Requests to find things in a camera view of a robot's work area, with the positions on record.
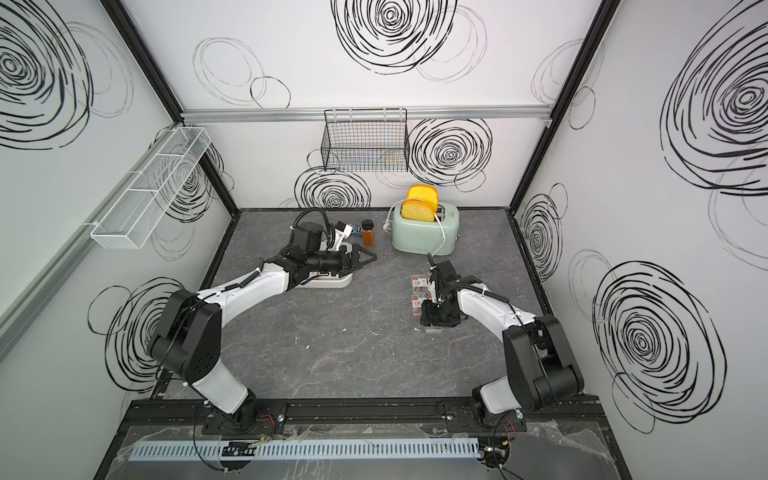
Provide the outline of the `paper clip box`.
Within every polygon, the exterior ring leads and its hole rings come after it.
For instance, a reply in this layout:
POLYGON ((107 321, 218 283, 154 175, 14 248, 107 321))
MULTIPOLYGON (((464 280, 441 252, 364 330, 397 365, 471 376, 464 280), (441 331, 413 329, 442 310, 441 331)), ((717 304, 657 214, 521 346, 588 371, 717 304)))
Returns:
POLYGON ((429 280, 424 275, 411 276, 411 291, 413 294, 428 294, 429 280))
POLYGON ((417 292, 411 295, 411 310, 414 316, 421 315, 422 305, 428 299, 428 295, 423 292, 417 292))

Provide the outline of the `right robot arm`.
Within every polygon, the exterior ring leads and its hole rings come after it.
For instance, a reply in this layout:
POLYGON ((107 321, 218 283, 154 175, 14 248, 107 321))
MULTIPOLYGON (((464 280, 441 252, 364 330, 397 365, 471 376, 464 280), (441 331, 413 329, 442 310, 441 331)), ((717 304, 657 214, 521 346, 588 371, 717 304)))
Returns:
POLYGON ((536 412, 583 392, 583 375, 555 316, 521 310, 479 278, 460 276, 450 261, 427 258, 431 298, 422 303, 420 323, 452 328, 471 318, 503 344, 506 374, 473 394, 482 413, 536 412))

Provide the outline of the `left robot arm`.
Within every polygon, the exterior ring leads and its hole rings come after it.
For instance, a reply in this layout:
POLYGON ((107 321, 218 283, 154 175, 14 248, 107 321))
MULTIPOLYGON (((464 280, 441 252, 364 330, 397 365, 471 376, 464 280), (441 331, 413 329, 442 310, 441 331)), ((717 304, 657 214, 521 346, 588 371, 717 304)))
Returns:
POLYGON ((302 211, 287 244, 248 273, 219 286, 175 291, 168 298, 148 342, 159 367, 175 374, 238 431, 258 422, 255 395, 221 359, 227 325, 259 303, 295 288, 344 288, 353 274, 377 260, 368 248, 348 243, 353 227, 331 223, 326 211, 302 211))

